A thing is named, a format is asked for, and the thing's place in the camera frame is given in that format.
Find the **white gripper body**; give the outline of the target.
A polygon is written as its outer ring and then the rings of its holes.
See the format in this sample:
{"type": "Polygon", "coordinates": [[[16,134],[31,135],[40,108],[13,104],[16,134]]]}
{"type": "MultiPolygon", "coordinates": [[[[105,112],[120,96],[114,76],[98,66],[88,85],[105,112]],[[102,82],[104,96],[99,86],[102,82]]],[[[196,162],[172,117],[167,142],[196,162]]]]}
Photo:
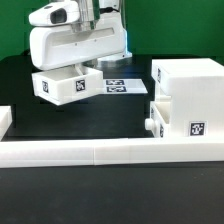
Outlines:
{"type": "Polygon", "coordinates": [[[30,34],[33,65],[51,70],[123,52],[120,16],[102,16],[94,30],[74,32],[71,25],[36,27],[30,34]]]}

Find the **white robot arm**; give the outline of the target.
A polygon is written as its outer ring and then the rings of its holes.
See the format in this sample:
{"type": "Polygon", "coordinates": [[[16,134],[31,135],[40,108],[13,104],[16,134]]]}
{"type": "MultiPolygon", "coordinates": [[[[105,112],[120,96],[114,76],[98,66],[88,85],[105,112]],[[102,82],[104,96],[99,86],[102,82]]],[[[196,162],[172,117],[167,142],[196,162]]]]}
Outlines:
{"type": "Polygon", "coordinates": [[[120,12],[100,12],[99,0],[50,2],[29,15],[32,62],[51,70],[122,53],[126,32],[120,12]]]}

